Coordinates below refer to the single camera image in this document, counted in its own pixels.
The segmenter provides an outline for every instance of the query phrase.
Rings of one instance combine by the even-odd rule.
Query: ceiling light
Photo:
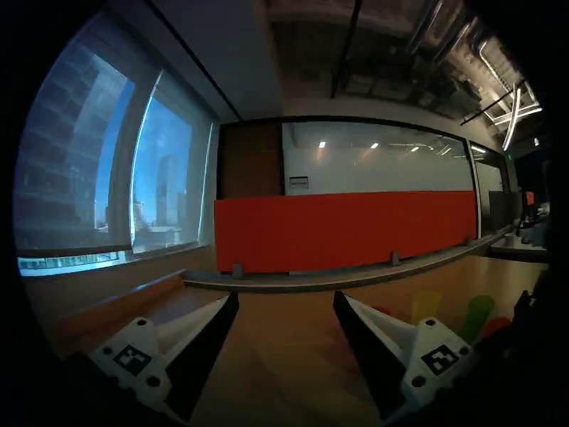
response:
[[[504,146],[502,147],[504,151],[508,149],[508,146],[511,142],[511,137],[514,135],[514,129],[516,129],[516,123],[518,122],[518,114],[520,112],[520,98],[521,98],[521,89],[517,88],[514,91],[514,109],[511,113],[511,121],[508,127],[508,132],[506,133],[506,138],[504,139]]]
[[[525,107],[520,107],[520,115],[522,112],[527,112],[529,110],[535,110],[537,107],[539,107],[539,102],[534,102],[533,104],[526,105]],[[511,119],[511,112],[507,112],[506,114],[492,118],[492,122],[494,124],[499,122],[498,125],[500,125],[501,123],[509,122],[510,119]]]
[[[527,116],[527,115],[533,114],[533,113],[535,113],[535,112],[540,112],[540,111],[542,111],[542,110],[543,110],[542,107],[537,107],[537,108],[534,108],[533,110],[525,111],[525,112],[522,112],[522,113],[518,114],[518,118],[520,118],[520,117],[525,117],[525,116]],[[499,122],[496,122],[496,123],[494,123],[494,124],[497,126],[497,125],[501,125],[501,124],[503,124],[503,123],[507,123],[507,122],[509,122],[509,121],[510,121],[510,119],[504,119],[504,120],[500,120]]]

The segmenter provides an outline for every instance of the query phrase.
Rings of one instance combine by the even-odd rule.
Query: building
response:
[[[168,225],[168,168],[170,156],[162,157],[158,164],[158,177],[156,178],[156,225]]]
[[[96,238],[99,159],[124,85],[121,75],[106,73],[105,67],[109,65],[74,43],[38,93],[22,135],[14,183],[20,249],[51,248],[54,233],[67,247],[92,245]]]
[[[132,204],[132,216],[134,218],[134,230],[140,231],[148,228],[148,225],[144,222],[144,217],[142,216],[142,206],[144,202],[135,201]]]

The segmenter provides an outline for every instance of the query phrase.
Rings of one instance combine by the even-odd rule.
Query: window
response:
[[[287,195],[473,190],[465,145],[450,137],[357,122],[297,122],[282,125],[282,142]],[[295,176],[307,176],[307,184],[290,185]]]
[[[504,156],[471,144],[478,176],[480,222],[486,236],[511,223],[510,204],[515,203],[508,192],[508,175]]]
[[[132,252],[198,241],[211,121],[163,73],[140,129],[131,205]]]
[[[16,163],[22,274],[100,268],[198,243],[213,121],[112,19],[65,47]]]
[[[21,140],[14,187],[19,250],[120,246],[105,214],[119,126],[133,90],[131,80],[80,40],[65,49]]]

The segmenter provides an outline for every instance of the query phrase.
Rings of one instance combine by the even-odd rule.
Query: desk surface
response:
[[[544,264],[467,256],[440,268],[346,290],[407,322],[413,295],[438,292],[437,318],[458,330],[470,298],[491,295],[491,316],[512,317]],[[186,288],[141,310],[159,324],[226,292]],[[378,414],[332,308],[334,293],[240,293],[240,310],[217,358],[191,426],[377,426]],[[84,350],[112,334],[85,337]]]
[[[531,243],[522,243],[520,236],[513,236],[512,244],[508,244],[508,238],[502,238],[493,245],[491,248],[498,252],[513,251],[518,253],[547,253],[543,246],[534,246]]]

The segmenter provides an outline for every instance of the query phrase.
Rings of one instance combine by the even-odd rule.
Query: exposed ceiling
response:
[[[266,1],[285,91],[290,80],[330,90],[354,4]],[[424,32],[418,31],[421,22]],[[500,42],[461,0],[363,0],[341,69],[338,94],[404,102],[455,120],[492,104],[523,81]],[[486,112],[498,138],[506,136],[513,107],[514,96],[507,95]],[[521,86],[520,108],[516,126],[526,122],[529,135],[541,115],[533,114],[539,104],[527,85]]]

